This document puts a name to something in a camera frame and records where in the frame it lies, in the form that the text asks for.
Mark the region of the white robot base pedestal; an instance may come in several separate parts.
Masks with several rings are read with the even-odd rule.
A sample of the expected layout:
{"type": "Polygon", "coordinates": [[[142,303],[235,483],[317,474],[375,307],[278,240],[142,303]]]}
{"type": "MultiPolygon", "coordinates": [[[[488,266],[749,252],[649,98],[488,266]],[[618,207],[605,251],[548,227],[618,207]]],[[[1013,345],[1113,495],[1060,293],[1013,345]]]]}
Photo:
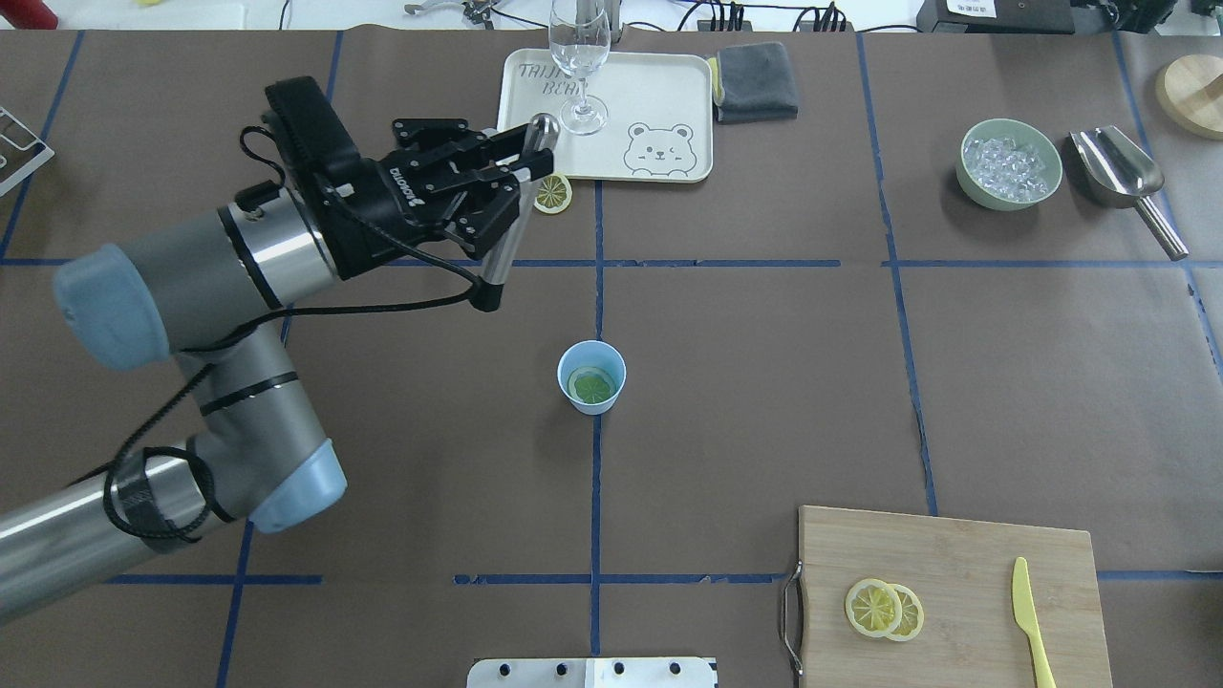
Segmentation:
{"type": "Polygon", "coordinates": [[[486,657],[467,687],[718,687],[715,660],[700,656],[486,657]]]}

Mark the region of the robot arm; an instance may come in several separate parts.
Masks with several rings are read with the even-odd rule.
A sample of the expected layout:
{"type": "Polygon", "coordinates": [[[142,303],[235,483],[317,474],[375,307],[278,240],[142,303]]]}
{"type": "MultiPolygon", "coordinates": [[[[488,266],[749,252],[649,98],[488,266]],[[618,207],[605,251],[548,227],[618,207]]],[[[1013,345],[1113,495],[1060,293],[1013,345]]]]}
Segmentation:
{"type": "Polygon", "coordinates": [[[265,112],[280,182],[61,266],[57,308],[115,370],[174,358],[161,409],[104,464],[2,517],[2,622],[249,521],[270,534],[349,486],[287,356],[290,318],[501,306],[559,125],[395,120],[373,161],[329,109],[265,112]]]}

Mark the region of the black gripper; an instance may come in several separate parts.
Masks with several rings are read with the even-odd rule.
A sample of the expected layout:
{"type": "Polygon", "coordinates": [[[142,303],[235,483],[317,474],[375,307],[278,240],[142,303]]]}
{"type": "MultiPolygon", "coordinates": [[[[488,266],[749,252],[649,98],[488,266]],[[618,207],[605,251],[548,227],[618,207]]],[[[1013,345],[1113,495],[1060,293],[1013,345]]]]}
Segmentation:
{"type": "Polygon", "coordinates": [[[397,119],[393,134],[397,149],[379,161],[361,156],[352,143],[320,144],[323,178],[335,189],[353,187],[342,205],[331,200],[323,222],[342,280],[406,254],[371,226],[407,247],[444,240],[437,213],[419,199],[417,176],[446,174],[440,196],[449,202],[445,219],[453,226],[445,233],[471,260],[482,260],[531,214],[542,178],[554,171],[552,158],[523,153],[523,125],[488,134],[464,119],[397,119]]]}

